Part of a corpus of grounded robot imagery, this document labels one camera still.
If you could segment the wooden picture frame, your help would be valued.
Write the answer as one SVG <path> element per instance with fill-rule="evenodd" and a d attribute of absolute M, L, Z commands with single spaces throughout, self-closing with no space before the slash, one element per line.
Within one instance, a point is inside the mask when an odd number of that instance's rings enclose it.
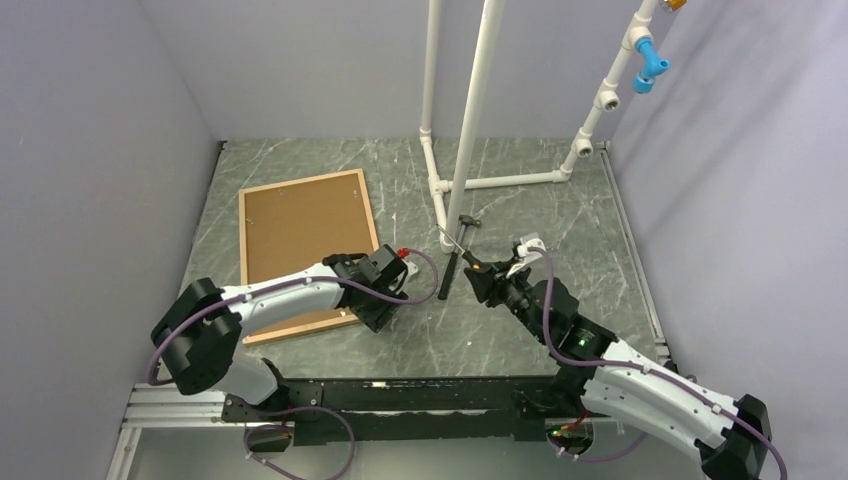
<path fill-rule="evenodd" d="M 243 285 L 379 247 L 361 169 L 242 189 L 238 200 Z"/>

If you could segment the yellow black screwdriver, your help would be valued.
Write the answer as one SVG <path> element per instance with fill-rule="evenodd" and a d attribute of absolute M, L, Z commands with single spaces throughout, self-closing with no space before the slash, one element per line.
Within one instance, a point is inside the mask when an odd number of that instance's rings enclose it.
<path fill-rule="evenodd" d="M 444 227 L 438 226 L 438 230 L 453 246 L 453 250 L 449 254 L 448 265 L 446 266 L 445 272 L 455 272 L 459 266 L 459 261 L 463 260 L 467 263 L 465 270 L 473 273 L 473 262 L 478 258 L 476 258 L 470 250 L 464 248 L 461 242 L 451 236 Z"/>

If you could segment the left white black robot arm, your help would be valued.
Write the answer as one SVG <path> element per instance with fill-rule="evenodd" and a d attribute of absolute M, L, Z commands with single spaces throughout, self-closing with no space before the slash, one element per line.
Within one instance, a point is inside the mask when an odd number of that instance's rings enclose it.
<path fill-rule="evenodd" d="M 271 280 L 217 286 L 192 282 L 150 334 L 155 359 L 183 396 L 210 390 L 239 398 L 264 420 L 279 417 L 289 388 L 272 361 L 242 357 L 246 337 L 301 315 L 348 310 L 378 332 L 409 302 L 402 287 L 409 267 L 388 245 L 371 254 L 333 254 L 310 267 Z"/>

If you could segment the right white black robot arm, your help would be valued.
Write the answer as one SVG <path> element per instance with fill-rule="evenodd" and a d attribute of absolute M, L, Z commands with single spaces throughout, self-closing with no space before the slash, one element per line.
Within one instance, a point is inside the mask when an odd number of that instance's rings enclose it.
<path fill-rule="evenodd" d="M 517 257 L 463 257 L 476 299 L 505 306 L 557 362 L 550 391 L 557 411 L 586 410 L 632 425 L 682 452 L 709 479 L 757 479 L 767 457 L 781 478 L 788 476 L 763 401 L 714 392 L 648 359 L 582 315 L 578 299 L 552 273 L 531 284 Z"/>

